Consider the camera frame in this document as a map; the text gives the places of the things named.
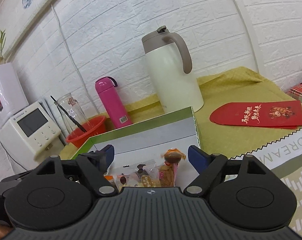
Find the pink thermos bottle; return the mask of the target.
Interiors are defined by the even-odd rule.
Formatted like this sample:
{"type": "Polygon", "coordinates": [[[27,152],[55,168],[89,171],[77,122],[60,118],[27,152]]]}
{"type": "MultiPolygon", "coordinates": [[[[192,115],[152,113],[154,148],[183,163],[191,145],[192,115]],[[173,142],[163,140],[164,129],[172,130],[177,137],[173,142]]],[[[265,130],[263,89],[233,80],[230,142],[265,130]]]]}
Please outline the pink thermos bottle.
{"type": "Polygon", "coordinates": [[[132,125],[124,104],[116,88],[117,81],[110,76],[102,77],[95,82],[96,92],[116,129],[132,125]]]}

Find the beige chevron table mat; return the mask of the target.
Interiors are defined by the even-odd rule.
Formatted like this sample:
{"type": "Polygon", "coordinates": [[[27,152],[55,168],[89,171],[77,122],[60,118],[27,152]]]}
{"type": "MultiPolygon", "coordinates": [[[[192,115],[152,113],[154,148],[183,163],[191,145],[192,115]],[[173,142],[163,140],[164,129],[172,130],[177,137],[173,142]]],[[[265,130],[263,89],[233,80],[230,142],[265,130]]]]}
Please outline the beige chevron table mat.
{"type": "Polygon", "coordinates": [[[302,128],[250,152],[293,191],[297,209],[290,227],[302,236],[302,128]]]}

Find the red envelope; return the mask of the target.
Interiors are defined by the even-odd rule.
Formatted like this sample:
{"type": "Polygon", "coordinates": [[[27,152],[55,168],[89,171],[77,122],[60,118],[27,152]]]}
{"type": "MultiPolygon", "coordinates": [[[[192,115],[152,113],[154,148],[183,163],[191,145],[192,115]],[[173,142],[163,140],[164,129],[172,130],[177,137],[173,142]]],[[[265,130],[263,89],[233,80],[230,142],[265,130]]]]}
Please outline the red envelope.
{"type": "Polygon", "coordinates": [[[300,101],[230,102],[210,115],[219,125],[296,129],[302,126],[300,101]]]}

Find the white water purifier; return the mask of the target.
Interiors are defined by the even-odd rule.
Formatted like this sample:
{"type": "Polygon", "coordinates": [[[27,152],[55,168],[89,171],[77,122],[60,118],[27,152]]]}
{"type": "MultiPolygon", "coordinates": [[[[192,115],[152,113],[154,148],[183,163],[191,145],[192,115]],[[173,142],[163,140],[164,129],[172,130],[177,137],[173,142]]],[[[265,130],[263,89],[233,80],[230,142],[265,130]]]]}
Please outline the white water purifier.
{"type": "Polygon", "coordinates": [[[0,126],[29,105],[12,63],[0,65],[0,126]]]}

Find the white water dispenser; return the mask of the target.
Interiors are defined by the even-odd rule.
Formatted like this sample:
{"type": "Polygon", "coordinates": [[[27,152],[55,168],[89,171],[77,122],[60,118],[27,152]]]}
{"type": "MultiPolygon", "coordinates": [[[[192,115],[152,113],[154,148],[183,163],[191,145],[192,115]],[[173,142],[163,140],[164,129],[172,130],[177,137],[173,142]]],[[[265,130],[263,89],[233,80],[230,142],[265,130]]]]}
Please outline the white water dispenser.
{"type": "Polygon", "coordinates": [[[61,129],[39,102],[10,117],[0,129],[0,143],[14,174],[32,170],[64,148],[61,129]]]}

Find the green cardboard box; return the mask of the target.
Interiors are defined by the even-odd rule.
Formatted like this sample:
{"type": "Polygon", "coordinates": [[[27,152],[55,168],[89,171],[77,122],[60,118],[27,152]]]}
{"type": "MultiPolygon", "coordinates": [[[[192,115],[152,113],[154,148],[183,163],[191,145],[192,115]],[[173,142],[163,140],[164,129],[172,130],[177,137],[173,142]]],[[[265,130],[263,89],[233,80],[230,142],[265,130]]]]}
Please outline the green cardboard box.
{"type": "Polygon", "coordinates": [[[82,153],[101,150],[107,145],[115,149],[114,161],[109,168],[151,159],[159,167],[164,163],[162,156],[166,151],[177,148],[186,155],[186,159],[178,165],[175,186],[184,189],[198,176],[187,157],[191,145],[200,145],[194,112],[190,107],[89,138],[74,155],[76,166],[70,174],[86,186],[97,186],[103,176],[109,177],[115,186],[112,176],[107,176],[108,170],[99,172],[85,157],[78,157],[82,153]]]}

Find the pink snack bag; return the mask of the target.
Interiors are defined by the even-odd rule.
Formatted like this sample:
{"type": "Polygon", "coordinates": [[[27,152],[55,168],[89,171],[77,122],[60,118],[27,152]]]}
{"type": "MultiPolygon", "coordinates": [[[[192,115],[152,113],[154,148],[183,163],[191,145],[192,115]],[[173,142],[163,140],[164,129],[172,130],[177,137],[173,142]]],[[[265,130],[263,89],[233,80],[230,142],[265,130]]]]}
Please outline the pink snack bag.
{"type": "Polygon", "coordinates": [[[174,187],[178,165],[186,155],[177,148],[169,149],[162,156],[164,163],[158,167],[161,187],[174,187]]]}

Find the red plastic basket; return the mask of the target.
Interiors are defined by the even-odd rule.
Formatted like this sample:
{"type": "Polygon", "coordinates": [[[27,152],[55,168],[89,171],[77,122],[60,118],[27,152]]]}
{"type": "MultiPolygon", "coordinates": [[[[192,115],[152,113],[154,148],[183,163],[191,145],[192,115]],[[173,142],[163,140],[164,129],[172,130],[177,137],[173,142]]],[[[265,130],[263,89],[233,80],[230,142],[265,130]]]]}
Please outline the red plastic basket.
{"type": "Polygon", "coordinates": [[[106,120],[107,117],[104,115],[92,118],[88,122],[82,124],[83,128],[86,129],[86,132],[83,132],[80,128],[76,128],[66,137],[66,142],[73,144],[76,148],[80,148],[90,137],[107,131],[105,126],[106,120]]]}

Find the cracker biscuit packet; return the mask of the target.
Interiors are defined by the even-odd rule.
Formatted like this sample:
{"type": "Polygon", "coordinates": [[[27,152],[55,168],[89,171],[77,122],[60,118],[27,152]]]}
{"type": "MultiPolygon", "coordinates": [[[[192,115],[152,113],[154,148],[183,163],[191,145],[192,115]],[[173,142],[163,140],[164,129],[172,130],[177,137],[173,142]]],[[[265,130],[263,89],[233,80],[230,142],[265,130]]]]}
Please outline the cracker biscuit packet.
{"type": "Polygon", "coordinates": [[[112,176],[113,182],[120,192],[123,187],[160,187],[160,174],[155,160],[109,168],[107,176],[112,176]]]}

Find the cream thermos jug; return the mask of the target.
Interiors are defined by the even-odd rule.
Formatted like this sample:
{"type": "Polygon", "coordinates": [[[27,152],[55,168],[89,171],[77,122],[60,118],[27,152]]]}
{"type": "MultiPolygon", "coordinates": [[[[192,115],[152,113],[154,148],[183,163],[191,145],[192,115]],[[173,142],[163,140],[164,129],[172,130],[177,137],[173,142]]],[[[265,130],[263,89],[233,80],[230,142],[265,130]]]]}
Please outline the cream thermos jug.
{"type": "Polygon", "coordinates": [[[184,39],[163,25],[145,35],[142,45],[149,77],[164,112],[186,107],[199,111],[204,100],[184,39]]]}

